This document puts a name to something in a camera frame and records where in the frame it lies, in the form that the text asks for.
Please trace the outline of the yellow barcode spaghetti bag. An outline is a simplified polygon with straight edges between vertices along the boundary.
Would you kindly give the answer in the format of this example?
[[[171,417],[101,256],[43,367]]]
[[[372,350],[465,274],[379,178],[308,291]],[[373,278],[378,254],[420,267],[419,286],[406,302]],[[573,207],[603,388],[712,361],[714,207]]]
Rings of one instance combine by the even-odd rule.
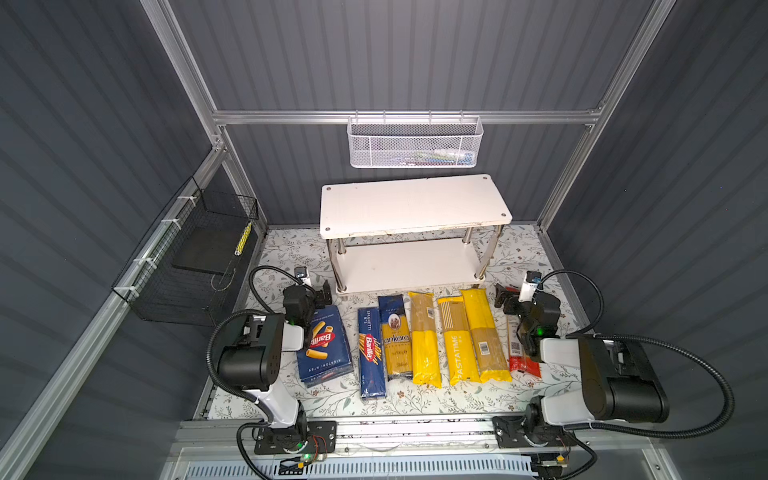
[[[461,291],[461,296],[472,337],[480,382],[511,382],[508,360],[504,355],[486,290],[465,289]]]

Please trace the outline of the yellow Pastatime spaghetti bag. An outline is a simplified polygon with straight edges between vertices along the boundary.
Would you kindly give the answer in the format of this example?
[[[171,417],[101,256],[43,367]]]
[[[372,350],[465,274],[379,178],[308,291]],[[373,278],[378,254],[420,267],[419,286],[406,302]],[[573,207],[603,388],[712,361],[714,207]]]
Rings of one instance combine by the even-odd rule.
[[[462,297],[438,299],[449,370],[449,383],[480,381],[469,321]]]

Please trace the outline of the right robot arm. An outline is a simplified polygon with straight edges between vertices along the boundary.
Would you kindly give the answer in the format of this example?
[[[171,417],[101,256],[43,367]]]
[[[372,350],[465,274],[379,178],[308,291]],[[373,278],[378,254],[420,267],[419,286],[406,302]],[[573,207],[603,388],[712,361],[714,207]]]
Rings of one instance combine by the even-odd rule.
[[[585,327],[559,334],[561,301],[544,289],[558,276],[529,271],[518,287],[495,285],[495,307],[516,321],[512,337],[520,345],[524,364],[561,365],[580,372],[580,386],[556,396],[532,398],[525,411],[511,421],[513,432],[534,447],[557,439],[565,444],[575,432],[600,430],[656,439],[689,439],[723,428],[735,412],[735,395],[726,378],[698,355],[671,343],[638,335],[595,332],[605,312],[602,291],[595,292],[597,313]],[[670,402],[646,353],[652,346],[678,354],[701,367],[718,385],[723,406],[702,426],[664,431]]]

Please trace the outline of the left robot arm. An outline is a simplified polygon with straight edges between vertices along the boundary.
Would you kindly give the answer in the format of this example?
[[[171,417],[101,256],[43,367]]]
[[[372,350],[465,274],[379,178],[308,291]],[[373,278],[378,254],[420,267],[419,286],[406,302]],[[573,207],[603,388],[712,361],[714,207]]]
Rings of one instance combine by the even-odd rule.
[[[276,272],[291,280],[283,290],[282,313],[272,309],[258,294],[255,277],[261,271]],[[274,448],[298,453],[309,442],[310,427],[300,401],[279,379],[282,354],[299,352],[311,345],[317,335],[313,326],[315,312],[330,304],[330,290],[327,286],[316,290],[304,266],[289,273],[279,267],[260,265],[249,272],[247,283],[260,307],[235,311],[215,328],[206,349],[209,377],[218,389],[258,407],[263,418],[252,426],[255,434],[270,439]],[[240,318],[245,320],[248,331],[215,355],[220,333]]]

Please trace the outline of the blue Barilla pasta box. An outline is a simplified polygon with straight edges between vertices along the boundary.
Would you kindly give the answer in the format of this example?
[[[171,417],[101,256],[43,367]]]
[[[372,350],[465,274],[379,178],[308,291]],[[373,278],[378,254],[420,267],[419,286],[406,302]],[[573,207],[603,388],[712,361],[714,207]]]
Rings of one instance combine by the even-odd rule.
[[[297,354],[299,378],[311,387],[353,371],[346,329],[336,305],[314,312],[308,346]]]

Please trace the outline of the white two-tier shelf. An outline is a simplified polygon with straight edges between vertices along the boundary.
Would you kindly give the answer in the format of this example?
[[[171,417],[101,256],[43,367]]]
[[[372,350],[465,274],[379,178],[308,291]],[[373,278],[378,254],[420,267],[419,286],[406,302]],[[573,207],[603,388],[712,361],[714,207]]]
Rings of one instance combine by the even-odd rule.
[[[321,237],[342,295],[483,281],[512,221],[488,174],[326,185]]]

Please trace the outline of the red yellow spaghetti bag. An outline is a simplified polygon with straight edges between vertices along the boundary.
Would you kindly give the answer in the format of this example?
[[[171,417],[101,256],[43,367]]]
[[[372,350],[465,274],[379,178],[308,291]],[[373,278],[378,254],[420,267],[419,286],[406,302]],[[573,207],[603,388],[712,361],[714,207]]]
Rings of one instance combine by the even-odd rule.
[[[517,316],[507,315],[506,322],[509,371],[541,378],[540,365],[524,352],[522,343],[518,339],[520,319]]]

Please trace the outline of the blue yellow spaghetti bag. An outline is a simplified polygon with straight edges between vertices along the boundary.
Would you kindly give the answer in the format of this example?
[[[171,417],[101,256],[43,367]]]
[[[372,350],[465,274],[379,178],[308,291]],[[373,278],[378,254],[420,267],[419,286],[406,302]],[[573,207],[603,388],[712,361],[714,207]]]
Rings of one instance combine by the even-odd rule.
[[[411,379],[411,336],[403,296],[379,296],[378,308],[388,378]]]

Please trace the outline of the yellow brush in basket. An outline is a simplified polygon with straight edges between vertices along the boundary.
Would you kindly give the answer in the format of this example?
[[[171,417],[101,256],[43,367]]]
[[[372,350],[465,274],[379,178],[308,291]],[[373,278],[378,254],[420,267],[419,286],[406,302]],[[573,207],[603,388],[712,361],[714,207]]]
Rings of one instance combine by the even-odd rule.
[[[235,256],[240,257],[243,254],[252,230],[253,230],[253,223],[252,222],[248,222],[245,225],[245,227],[244,227],[244,229],[243,229],[243,231],[242,231],[242,233],[240,235],[238,243],[236,244],[236,247],[235,247],[235,250],[234,250],[234,255]]]

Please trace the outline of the blue Barilla spaghetti box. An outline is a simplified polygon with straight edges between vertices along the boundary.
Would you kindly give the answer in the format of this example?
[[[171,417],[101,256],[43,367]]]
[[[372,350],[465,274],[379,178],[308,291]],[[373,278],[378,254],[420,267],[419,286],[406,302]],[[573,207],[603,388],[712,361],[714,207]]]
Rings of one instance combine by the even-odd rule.
[[[376,307],[358,310],[360,390],[363,400],[386,396],[387,370],[383,352],[381,319]]]

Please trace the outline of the yellow clear spaghetti bag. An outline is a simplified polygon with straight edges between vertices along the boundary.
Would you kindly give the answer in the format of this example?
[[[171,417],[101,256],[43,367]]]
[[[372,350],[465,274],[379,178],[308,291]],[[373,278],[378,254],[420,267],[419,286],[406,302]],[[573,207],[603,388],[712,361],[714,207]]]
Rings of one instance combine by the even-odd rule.
[[[438,338],[431,293],[409,292],[413,383],[442,387]]]

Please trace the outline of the items in white basket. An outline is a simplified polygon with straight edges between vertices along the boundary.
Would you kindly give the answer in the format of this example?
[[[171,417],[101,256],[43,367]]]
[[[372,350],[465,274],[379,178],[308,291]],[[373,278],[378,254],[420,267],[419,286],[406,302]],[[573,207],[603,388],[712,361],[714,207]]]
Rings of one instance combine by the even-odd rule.
[[[476,165],[476,153],[465,149],[435,149],[406,152],[391,159],[395,165],[424,166],[434,168],[472,168]]]

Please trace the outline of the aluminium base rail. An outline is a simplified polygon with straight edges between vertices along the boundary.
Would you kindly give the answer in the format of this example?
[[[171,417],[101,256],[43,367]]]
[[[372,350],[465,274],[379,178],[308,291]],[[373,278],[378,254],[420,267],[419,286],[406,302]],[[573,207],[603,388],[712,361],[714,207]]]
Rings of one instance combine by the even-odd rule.
[[[494,427],[494,413],[406,416],[351,416],[336,420],[335,450],[325,462],[334,459],[376,457],[440,456],[464,454],[535,454],[558,452],[561,443],[534,447],[519,440],[512,448],[499,446],[500,434]],[[176,433],[167,467],[184,462],[239,461],[235,433],[244,419],[183,421]]]

